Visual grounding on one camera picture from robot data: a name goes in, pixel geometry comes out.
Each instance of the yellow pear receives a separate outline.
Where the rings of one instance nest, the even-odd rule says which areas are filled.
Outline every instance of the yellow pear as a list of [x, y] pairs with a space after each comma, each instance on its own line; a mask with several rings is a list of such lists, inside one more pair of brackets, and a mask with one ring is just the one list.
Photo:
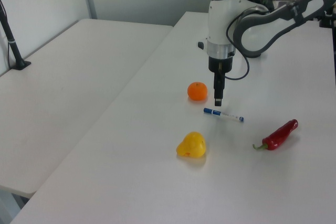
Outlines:
[[183, 157], [202, 157], [205, 151], [205, 139], [199, 132], [190, 132], [176, 148], [178, 156]]

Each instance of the marker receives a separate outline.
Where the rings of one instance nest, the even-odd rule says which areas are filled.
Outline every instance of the marker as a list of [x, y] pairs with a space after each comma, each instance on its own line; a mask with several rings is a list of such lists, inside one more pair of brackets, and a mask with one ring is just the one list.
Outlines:
[[244, 122], [244, 118], [242, 116], [228, 115], [228, 114], [225, 114], [221, 111], [212, 110], [212, 109], [208, 109], [208, 108], [204, 108], [203, 111], [204, 111], [204, 113], [208, 113], [208, 114], [212, 114], [212, 115], [219, 115], [223, 118], [232, 119], [232, 120], [242, 122], [242, 123]]

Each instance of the black pole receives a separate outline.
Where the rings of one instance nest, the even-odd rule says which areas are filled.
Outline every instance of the black pole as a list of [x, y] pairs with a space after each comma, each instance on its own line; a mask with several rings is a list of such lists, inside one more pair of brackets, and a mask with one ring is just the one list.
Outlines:
[[9, 27], [9, 24], [8, 24], [8, 21], [7, 21], [7, 17], [5, 15], [5, 11], [2, 8], [1, 4], [0, 4], [0, 22], [1, 22], [2, 27], [4, 28], [4, 31], [5, 31], [8, 43], [11, 46], [12, 52], [13, 52], [15, 60], [16, 60], [16, 65], [13, 66], [12, 68], [16, 69], [16, 70], [22, 70], [22, 69], [26, 68], [27, 66], [30, 65], [30, 62], [29, 61], [24, 61], [22, 59], [20, 51], [19, 51], [19, 49], [18, 49], [18, 47], [16, 45], [14, 36], [12, 34], [12, 31], [11, 31], [11, 29]]

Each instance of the white tabletop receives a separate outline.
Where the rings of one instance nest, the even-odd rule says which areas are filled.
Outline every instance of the white tabletop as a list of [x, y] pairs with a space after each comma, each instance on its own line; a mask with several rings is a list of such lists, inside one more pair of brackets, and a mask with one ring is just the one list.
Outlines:
[[85, 19], [0, 77], [0, 189], [31, 197], [171, 29]]
[[[279, 38], [251, 72], [227, 81], [214, 108], [213, 74], [197, 42], [207, 15], [186, 13], [102, 117], [14, 219], [56, 223], [333, 223], [336, 94], [331, 30], [308, 22]], [[239, 53], [231, 77], [245, 72]], [[188, 100], [194, 81], [205, 103]], [[252, 144], [291, 119], [299, 127], [275, 151]], [[202, 133], [206, 156], [179, 158]]]

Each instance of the orange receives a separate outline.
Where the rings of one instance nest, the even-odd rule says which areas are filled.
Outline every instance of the orange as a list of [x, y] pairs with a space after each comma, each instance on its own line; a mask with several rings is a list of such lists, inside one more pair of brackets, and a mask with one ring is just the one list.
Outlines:
[[188, 87], [188, 95], [193, 101], [203, 101], [208, 95], [208, 88], [202, 82], [193, 82]]

